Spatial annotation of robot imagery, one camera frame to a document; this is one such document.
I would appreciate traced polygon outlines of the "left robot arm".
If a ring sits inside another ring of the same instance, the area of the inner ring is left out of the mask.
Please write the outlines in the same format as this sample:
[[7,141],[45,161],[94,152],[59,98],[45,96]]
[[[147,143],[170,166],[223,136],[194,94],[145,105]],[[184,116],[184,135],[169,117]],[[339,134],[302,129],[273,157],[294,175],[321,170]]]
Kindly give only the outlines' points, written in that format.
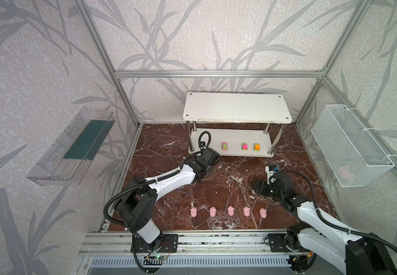
[[104,217],[127,228],[134,237],[153,247],[160,246],[163,234],[152,220],[156,203],[165,195],[192,183],[199,183],[218,163],[220,154],[205,148],[185,158],[178,168],[152,178],[134,177],[127,189],[112,197]]

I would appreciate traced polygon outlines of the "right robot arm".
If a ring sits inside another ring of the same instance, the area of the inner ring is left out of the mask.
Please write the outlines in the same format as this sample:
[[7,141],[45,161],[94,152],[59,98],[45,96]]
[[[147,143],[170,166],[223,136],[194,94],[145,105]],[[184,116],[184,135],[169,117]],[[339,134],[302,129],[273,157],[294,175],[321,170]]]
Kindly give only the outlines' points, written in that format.
[[288,249],[309,250],[345,275],[396,275],[389,255],[392,245],[373,233],[356,231],[319,208],[314,197],[298,194],[292,171],[269,171],[266,180],[253,181],[253,191],[278,202],[300,223],[288,228]]

